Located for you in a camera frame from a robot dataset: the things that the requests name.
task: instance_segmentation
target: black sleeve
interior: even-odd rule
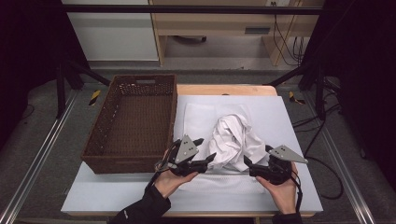
[[[169,199],[164,199],[161,193],[152,186],[145,192],[142,200],[122,209],[109,224],[158,223],[169,208],[171,208]]]
[[[272,218],[273,224],[303,224],[300,213],[287,215],[276,214]]]

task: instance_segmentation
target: white cabinet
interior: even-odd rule
[[[147,0],[63,0],[64,4],[148,5]],[[68,13],[91,61],[158,61],[149,13]]]

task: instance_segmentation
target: hand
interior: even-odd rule
[[[192,181],[197,175],[198,172],[194,172],[186,176],[177,176],[174,175],[172,171],[167,170],[158,176],[154,185],[166,199],[173,194],[180,185]]]
[[[292,171],[295,172],[292,173],[291,176],[296,178],[297,168],[294,162],[291,163],[291,167]],[[260,176],[256,176],[256,179],[271,193],[276,207],[282,214],[286,215],[296,213],[296,185],[291,179],[285,181],[285,183],[281,185],[273,185],[268,180]]]

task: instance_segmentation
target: brown wicker basket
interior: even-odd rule
[[[176,109],[176,75],[114,76],[81,159],[96,174],[154,172]]]

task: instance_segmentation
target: white table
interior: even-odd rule
[[[203,105],[244,104],[249,108],[252,128],[267,145],[286,145],[302,155],[289,115],[279,96],[179,95],[175,137],[183,134],[187,103]],[[304,193],[303,216],[323,210],[311,175],[305,164],[296,163]],[[122,208],[141,199],[152,174],[95,175],[81,164],[62,212],[71,216],[115,216]],[[268,217],[277,209],[271,195],[214,194],[177,190],[171,195],[172,208],[165,217]]]

